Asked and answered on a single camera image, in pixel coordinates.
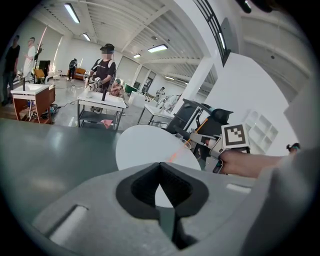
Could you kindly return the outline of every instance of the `hand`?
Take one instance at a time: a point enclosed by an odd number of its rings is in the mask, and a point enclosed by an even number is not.
[[[247,154],[237,150],[227,150],[220,156],[223,161],[221,173],[257,178],[266,167],[274,167],[282,156]]]

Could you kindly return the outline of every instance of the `man in black t-shirt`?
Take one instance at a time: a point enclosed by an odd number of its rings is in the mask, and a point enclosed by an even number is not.
[[[3,101],[2,106],[8,104],[8,100],[13,103],[12,95],[8,94],[8,84],[10,85],[10,91],[14,89],[14,78],[17,75],[17,64],[20,52],[20,45],[18,45],[19,36],[16,35],[13,39],[12,46],[9,48],[5,56],[5,67],[3,72],[3,85],[2,95]]]
[[[115,47],[112,44],[107,43],[105,46],[101,47],[100,50],[102,58],[97,59],[97,61],[91,68],[90,77],[92,77],[95,72],[93,79],[101,79],[103,93],[102,100],[104,101],[106,92],[110,85],[110,81],[112,80],[116,71],[116,64],[112,59]]]

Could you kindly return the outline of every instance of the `white shelf unit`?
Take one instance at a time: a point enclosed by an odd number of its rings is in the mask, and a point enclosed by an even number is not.
[[[278,130],[262,114],[250,110],[244,120],[253,154],[264,155],[275,141]]]

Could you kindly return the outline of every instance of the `pink cloth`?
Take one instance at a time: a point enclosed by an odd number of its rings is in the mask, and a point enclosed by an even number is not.
[[[105,126],[105,128],[109,128],[110,127],[110,125],[112,124],[112,120],[101,120],[100,121],[101,123],[103,123],[104,124],[104,126]]]

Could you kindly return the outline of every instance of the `orange sofa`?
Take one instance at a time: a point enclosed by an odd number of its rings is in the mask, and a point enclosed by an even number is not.
[[[84,79],[84,75],[85,75],[86,70],[83,68],[76,68],[75,72],[74,72],[74,79],[80,79],[83,80]]]

